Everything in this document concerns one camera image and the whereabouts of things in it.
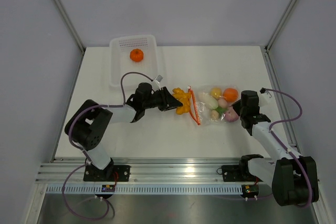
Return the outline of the fake brown ginger root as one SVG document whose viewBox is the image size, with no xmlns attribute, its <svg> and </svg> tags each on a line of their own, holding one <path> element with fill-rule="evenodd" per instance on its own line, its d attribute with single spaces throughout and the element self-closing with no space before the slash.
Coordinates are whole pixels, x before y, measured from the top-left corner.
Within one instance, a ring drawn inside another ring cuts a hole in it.
<svg viewBox="0 0 336 224">
<path fill-rule="evenodd" d="M 182 115 L 184 113 L 189 113 L 191 110 L 191 93 L 184 92 L 180 88 L 173 89 L 173 97 L 182 103 L 180 107 L 176 109 L 176 114 Z"/>
</svg>

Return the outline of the clear zip top bag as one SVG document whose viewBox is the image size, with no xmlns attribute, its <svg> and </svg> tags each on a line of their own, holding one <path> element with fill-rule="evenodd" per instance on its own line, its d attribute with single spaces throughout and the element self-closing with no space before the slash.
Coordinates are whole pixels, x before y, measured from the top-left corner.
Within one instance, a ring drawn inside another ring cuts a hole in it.
<svg viewBox="0 0 336 224">
<path fill-rule="evenodd" d="M 233 104 L 240 98 L 238 89 L 224 86 L 188 87 L 191 94 L 191 117 L 197 125 L 234 123 L 239 119 Z"/>
</svg>

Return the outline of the fake orange pumpkin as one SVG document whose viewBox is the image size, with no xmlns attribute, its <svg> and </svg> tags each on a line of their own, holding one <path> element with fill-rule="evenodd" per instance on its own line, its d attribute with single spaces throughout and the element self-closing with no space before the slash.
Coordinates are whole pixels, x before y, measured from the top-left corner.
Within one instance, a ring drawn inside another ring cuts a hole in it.
<svg viewBox="0 0 336 224">
<path fill-rule="evenodd" d="M 144 59 L 144 52 L 141 49 L 133 49 L 130 52 L 130 59 L 133 62 L 141 62 Z"/>
</svg>

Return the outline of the fake white garlic bulb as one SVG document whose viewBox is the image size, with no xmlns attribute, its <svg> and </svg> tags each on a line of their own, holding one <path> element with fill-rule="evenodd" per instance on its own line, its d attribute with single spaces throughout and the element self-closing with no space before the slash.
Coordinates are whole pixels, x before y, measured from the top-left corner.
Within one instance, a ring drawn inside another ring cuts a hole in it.
<svg viewBox="0 0 336 224">
<path fill-rule="evenodd" d="M 211 118 L 214 121 L 217 121 L 219 119 L 219 113 L 216 110 L 211 111 Z"/>
</svg>

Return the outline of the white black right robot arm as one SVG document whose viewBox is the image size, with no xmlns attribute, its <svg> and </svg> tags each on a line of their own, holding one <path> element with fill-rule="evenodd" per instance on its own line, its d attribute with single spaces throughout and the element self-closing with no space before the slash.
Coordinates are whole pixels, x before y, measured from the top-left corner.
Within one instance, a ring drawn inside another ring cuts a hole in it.
<svg viewBox="0 0 336 224">
<path fill-rule="evenodd" d="M 277 122 L 260 112 L 259 96 L 266 92 L 267 88 L 259 92 L 244 90 L 232 107 L 239 115 L 242 127 L 263 146 L 272 161 L 259 154 L 244 155 L 237 168 L 223 165 L 217 173 L 223 177 L 238 173 L 244 180 L 255 177 L 271 188 L 278 205 L 306 208 L 319 200 L 316 162 L 281 140 L 274 130 Z"/>
</svg>

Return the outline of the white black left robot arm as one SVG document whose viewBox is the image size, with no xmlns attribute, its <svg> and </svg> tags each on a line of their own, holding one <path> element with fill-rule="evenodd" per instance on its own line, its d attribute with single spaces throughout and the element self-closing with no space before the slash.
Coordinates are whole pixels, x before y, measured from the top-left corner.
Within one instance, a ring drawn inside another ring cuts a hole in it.
<svg viewBox="0 0 336 224">
<path fill-rule="evenodd" d="M 152 85 L 146 82 L 138 85 L 124 105 L 105 105 L 86 100 L 65 126 L 70 144 L 80 149 L 88 161 L 86 171 L 89 174 L 85 181 L 107 181 L 117 177 L 114 161 L 101 144 L 109 124 L 135 123 L 147 109 L 169 111 L 182 106 L 183 103 L 173 97 L 166 87 L 154 91 Z"/>
</svg>

